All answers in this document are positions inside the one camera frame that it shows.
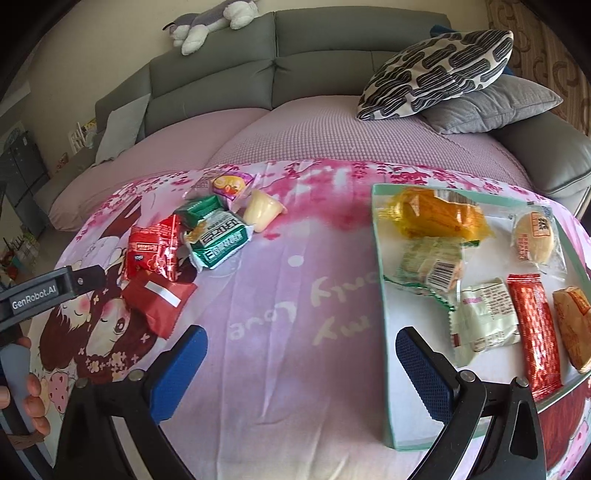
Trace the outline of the person's left hand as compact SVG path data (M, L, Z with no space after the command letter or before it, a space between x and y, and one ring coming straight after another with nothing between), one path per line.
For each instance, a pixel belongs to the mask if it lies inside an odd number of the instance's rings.
M41 384L38 378L29 373L26 378L27 396L23 400L23 407L26 414L31 418L35 429L35 435L44 439L50 433L50 424L45 416L45 406L41 399ZM10 405L11 393L8 387L0 387L0 409L3 410Z

